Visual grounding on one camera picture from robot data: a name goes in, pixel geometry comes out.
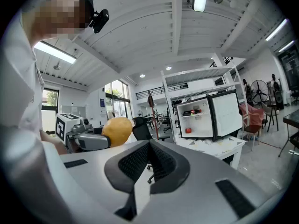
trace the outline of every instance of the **recessed light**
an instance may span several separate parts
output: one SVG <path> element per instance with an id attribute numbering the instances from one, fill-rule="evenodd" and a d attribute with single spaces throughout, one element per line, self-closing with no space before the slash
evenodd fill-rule
<path id="1" fill-rule="evenodd" d="M 282 52 L 283 50 L 287 49 L 289 46 L 291 46 L 294 43 L 294 40 L 285 45 L 282 49 L 280 49 L 278 52 Z"/>
<path id="2" fill-rule="evenodd" d="M 266 41 L 270 40 L 272 37 L 274 37 L 276 35 L 277 32 L 280 31 L 281 28 L 284 27 L 284 25 L 288 22 L 287 19 L 284 19 L 282 21 L 282 23 L 280 23 L 280 25 L 266 38 Z"/>

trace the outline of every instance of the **window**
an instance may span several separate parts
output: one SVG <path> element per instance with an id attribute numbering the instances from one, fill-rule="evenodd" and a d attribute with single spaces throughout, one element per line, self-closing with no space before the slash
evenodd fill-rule
<path id="1" fill-rule="evenodd" d="M 128 85 L 116 80 L 105 85 L 107 112 L 113 111 L 116 117 L 132 119 Z"/>
<path id="2" fill-rule="evenodd" d="M 119 80 L 112 82 L 112 92 L 113 95 L 116 95 L 118 97 L 123 98 L 123 88 L 122 88 L 123 82 L 120 82 Z"/>
<path id="3" fill-rule="evenodd" d="M 44 89 L 42 101 L 43 130 L 47 134 L 55 134 L 56 114 L 58 113 L 59 91 Z"/>

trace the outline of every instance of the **robotic arm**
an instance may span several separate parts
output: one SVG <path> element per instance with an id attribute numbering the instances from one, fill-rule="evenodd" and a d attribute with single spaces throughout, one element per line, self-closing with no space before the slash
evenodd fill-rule
<path id="1" fill-rule="evenodd" d="M 70 140 L 83 150 L 99 150 L 111 146 L 109 137 L 101 135 L 102 128 L 93 128 L 88 119 L 69 114 L 56 115 L 56 136 L 67 147 L 69 153 L 72 153 Z"/>

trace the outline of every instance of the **white ceiling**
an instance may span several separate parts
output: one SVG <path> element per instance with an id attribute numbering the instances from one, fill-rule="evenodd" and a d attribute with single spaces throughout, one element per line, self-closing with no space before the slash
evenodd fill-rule
<path id="1" fill-rule="evenodd" d="M 216 4 L 207 0 L 204 12 L 194 12 L 187 0 L 93 0 L 95 10 L 109 11 L 109 22 L 97 34 L 87 28 L 77 38 L 70 37 L 75 42 L 47 40 L 77 60 L 71 65 L 37 50 L 38 68 L 93 91 L 126 76 L 137 83 L 141 73 L 155 77 L 168 64 L 172 72 L 211 64 L 215 49 L 223 56 L 248 58 L 265 45 L 276 51 L 295 38 L 288 24 L 270 42 L 264 42 L 285 18 L 271 0 L 236 0 L 236 8 L 229 1 Z M 82 41 L 89 51 L 82 48 Z M 61 70 L 53 69 L 57 63 Z"/>

